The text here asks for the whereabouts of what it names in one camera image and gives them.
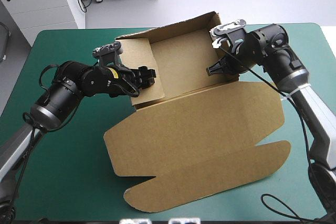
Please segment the yellow label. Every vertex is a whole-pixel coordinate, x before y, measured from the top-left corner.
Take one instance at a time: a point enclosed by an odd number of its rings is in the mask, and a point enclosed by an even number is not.
[[[111,72],[112,72],[112,74],[113,74],[113,77],[114,77],[115,79],[119,78],[118,73],[117,73],[113,68],[108,68],[108,69],[111,70]]]

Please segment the cardboard box flap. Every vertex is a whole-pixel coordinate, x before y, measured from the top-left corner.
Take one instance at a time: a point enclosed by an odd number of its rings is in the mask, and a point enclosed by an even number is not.
[[[141,211],[164,211],[265,178],[289,152],[287,141],[254,146],[150,179],[126,190],[124,199]]]
[[[216,14],[216,12],[209,12],[201,16],[188,19],[186,21],[182,21],[179,23],[153,28],[135,34],[122,35],[117,37],[116,40],[148,38],[150,44],[156,43],[161,40],[170,39],[176,36],[190,33],[192,31],[203,29],[206,27],[205,24],[209,24],[210,21],[214,23],[213,17],[215,15],[217,16],[217,20],[219,21],[220,24],[219,16]]]
[[[148,39],[124,39],[122,41],[123,53],[120,55],[121,62],[129,68],[147,66],[156,73],[155,84],[140,91],[140,96],[131,98],[132,104],[140,104],[157,100],[164,97],[158,64],[153,57]]]
[[[254,146],[283,122],[278,93],[234,82],[139,109],[104,140],[117,175],[157,176]]]

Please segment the silver arm segment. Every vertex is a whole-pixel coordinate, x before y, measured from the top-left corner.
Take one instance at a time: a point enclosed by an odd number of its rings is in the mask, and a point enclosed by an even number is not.
[[[12,198],[15,189],[16,165],[22,160],[30,143],[33,128],[25,123],[7,142],[0,147],[0,202]],[[34,143],[37,143],[44,132],[35,129]]]
[[[292,95],[314,137],[310,156],[328,169],[336,168],[336,116],[308,86]]]

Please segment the robotic arm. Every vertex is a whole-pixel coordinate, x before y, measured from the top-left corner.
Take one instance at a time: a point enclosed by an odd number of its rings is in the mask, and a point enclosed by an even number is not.
[[[208,74],[241,74],[257,64],[270,75],[279,91],[289,94],[314,137],[309,152],[314,160],[308,170],[309,179],[327,211],[325,220],[334,223],[336,116],[311,88],[309,72],[288,45],[285,29],[272,24],[247,33],[245,25],[239,19],[210,31],[214,48],[226,41],[229,49],[207,69]]]
[[[27,150],[31,151],[47,132],[62,128],[84,97],[98,93],[109,94],[112,98],[119,95],[137,97],[140,89],[155,83],[154,69],[145,66],[129,69],[119,63],[121,53],[121,43],[114,42],[93,51],[98,66],[67,61],[42,71],[39,84],[45,93],[33,104],[30,113],[25,113],[29,118],[22,128],[0,147],[0,223],[12,223],[15,218],[12,204],[17,183],[15,175],[28,159]],[[51,86],[45,88],[41,77],[53,67],[57,67],[57,71]]]

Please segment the cabinet drawer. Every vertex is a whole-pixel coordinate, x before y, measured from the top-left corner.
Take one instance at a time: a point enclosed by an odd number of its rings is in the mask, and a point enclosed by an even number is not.
[[[32,46],[40,31],[56,30],[56,29],[77,29],[77,25],[76,25],[76,22],[66,22],[66,23],[53,24],[53,25],[48,25],[48,26],[25,28],[25,29],[21,29],[21,32],[26,37],[28,43]]]
[[[20,29],[75,21],[69,6],[12,14]]]
[[[59,6],[67,6],[67,0],[1,0],[10,14],[25,13]]]

